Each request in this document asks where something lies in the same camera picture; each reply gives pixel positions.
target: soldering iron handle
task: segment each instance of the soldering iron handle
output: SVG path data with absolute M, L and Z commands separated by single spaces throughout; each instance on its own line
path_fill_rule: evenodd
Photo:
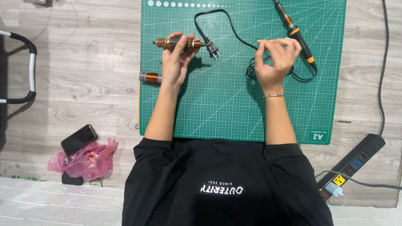
M 309 64 L 314 62 L 314 57 L 313 54 L 310 51 L 310 48 L 307 46 L 306 42 L 303 39 L 302 33 L 300 33 L 300 30 L 297 26 L 292 27 L 289 29 L 289 36 L 292 39 L 296 39 L 300 45 L 301 45 L 301 53 L 304 56 L 304 58 L 307 60 Z

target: smartphone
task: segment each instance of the smartphone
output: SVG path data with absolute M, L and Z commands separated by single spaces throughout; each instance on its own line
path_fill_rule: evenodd
M 61 145 L 66 155 L 70 156 L 97 139 L 98 135 L 95 133 L 94 128 L 88 124 L 64 139 Z

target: hand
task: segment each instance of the hand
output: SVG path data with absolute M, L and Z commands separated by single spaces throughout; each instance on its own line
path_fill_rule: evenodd
M 194 34 L 186 36 L 183 35 L 182 32 L 176 31 L 170 34 L 167 38 L 169 39 L 172 36 L 182 37 L 174 48 L 174 51 L 169 49 L 163 50 L 161 86 L 180 88 L 186 78 L 187 67 L 199 49 L 182 52 L 187 44 L 187 38 L 193 40 L 195 38 Z
M 282 81 L 289 72 L 301 46 L 296 39 L 258 40 L 259 48 L 255 53 L 255 72 L 264 95 L 283 93 Z M 273 66 L 264 64 L 263 53 L 268 50 L 272 57 Z

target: pink plastic bag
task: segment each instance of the pink plastic bag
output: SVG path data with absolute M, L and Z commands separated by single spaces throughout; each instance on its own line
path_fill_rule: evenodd
M 82 177 L 84 181 L 93 181 L 106 175 L 112 167 L 116 140 L 108 139 L 107 145 L 92 142 L 77 151 L 68 159 L 64 150 L 54 153 L 47 164 L 49 171 L 67 172 L 70 177 Z

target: black t-shirt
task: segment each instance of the black t-shirt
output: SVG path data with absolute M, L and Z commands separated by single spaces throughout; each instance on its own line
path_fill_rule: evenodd
M 333 225 L 297 144 L 144 138 L 124 192 L 124 226 Z

